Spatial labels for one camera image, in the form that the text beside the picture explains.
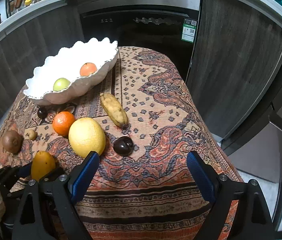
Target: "yellow bottle cap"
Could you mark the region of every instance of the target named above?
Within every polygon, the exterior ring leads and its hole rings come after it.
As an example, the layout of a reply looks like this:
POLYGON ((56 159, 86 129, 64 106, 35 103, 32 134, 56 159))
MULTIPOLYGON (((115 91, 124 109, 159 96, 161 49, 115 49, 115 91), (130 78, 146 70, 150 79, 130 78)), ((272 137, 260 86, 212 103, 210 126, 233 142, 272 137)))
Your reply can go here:
POLYGON ((30 5, 32 3, 32 0, 25 0, 25 6, 30 5))

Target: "banana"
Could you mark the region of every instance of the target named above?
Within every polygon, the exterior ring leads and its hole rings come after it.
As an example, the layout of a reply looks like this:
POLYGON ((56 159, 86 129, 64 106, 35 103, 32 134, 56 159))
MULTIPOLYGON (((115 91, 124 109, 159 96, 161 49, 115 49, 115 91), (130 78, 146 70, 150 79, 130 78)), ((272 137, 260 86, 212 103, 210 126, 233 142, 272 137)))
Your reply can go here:
POLYGON ((119 101, 117 101, 117 99, 112 94, 101 93, 100 99, 103 109, 116 126, 124 128, 129 124, 129 119, 127 118, 126 112, 124 111, 119 101))

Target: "metal bolt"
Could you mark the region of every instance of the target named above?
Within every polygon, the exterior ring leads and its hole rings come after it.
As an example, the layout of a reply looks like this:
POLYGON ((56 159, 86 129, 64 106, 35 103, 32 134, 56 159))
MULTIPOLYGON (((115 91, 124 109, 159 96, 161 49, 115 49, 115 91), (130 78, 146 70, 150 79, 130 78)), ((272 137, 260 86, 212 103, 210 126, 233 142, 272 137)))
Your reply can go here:
POLYGON ((66 174, 62 174, 59 176, 59 181, 65 181, 68 178, 66 174))
POLYGON ((35 183, 36 183, 36 180, 35 180, 35 179, 31 179, 31 180, 28 182, 28 184, 29 184, 30 186, 33 186, 35 183))
POLYGON ((252 179, 252 180, 250 180, 250 181, 251 181, 251 184, 252 184, 252 185, 254 185, 254 186, 258 185, 258 182, 257 182, 256 179, 252 179))
POLYGON ((219 175, 219 179, 222 181, 226 181, 228 179, 228 177, 224 174, 219 175))

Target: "green apple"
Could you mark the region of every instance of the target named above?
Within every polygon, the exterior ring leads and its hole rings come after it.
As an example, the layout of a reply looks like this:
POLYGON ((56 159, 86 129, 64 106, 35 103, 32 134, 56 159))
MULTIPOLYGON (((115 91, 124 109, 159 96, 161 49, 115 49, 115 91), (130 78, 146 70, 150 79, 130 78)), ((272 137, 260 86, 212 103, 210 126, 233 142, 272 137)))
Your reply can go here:
POLYGON ((62 89, 67 88, 70 83, 71 82, 66 78, 59 78, 53 85, 53 91, 61 91, 62 89))

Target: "paisley pattern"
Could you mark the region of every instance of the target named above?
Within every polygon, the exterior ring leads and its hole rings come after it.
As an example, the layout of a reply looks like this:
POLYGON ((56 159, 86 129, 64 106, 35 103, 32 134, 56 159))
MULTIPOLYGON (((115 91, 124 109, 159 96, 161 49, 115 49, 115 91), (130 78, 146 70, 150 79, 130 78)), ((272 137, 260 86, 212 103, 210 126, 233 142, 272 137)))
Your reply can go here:
MULTIPOLYGON (((80 98, 59 106, 48 106, 48 116, 37 116, 38 106, 22 91, 4 121, 7 130, 24 136, 16 155, 0 142, 0 167, 24 165, 38 150, 50 152, 69 173, 83 159, 67 138, 52 128, 54 116, 70 111, 78 119, 94 118, 104 129, 107 144, 100 166, 83 199, 76 205, 93 239, 184 239, 192 240, 207 216, 210 204, 203 200, 187 167, 186 155, 196 150, 218 172, 241 180, 196 110, 177 69, 165 55, 153 50, 120 47, 120 59, 102 83, 80 98), (112 93, 127 112, 130 124, 116 127, 100 105, 100 93, 112 93), (35 129, 35 141, 27 138, 35 129), (122 157, 113 150, 115 139, 127 135, 134 150, 122 157)), ((14 190, 24 187, 21 179, 14 190)), ((234 219, 233 202, 219 239, 226 239, 234 219)), ((66 239, 60 227, 61 239, 66 239)))

